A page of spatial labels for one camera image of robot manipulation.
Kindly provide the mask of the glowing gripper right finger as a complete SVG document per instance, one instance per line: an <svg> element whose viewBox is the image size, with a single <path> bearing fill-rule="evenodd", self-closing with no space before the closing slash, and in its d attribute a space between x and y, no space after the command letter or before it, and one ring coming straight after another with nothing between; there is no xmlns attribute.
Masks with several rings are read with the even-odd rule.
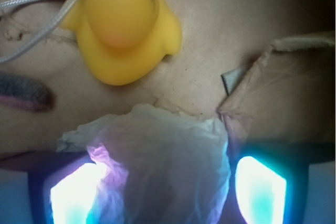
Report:
<svg viewBox="0 0 336 224"><path fill-rule="evenodd" d="M234 168L245 223L335 223L335 144L248 144Z"/></svg>

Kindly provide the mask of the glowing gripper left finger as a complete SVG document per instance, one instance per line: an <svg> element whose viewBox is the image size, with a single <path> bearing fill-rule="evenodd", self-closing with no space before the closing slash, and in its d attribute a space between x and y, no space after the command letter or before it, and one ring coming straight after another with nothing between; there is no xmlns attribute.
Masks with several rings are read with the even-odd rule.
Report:
<svg viewBox="0 0 336 224"><path fill-rule="evenodd" d="M104 175L87 153L1 154L1 223L87 223Z"/></svg>

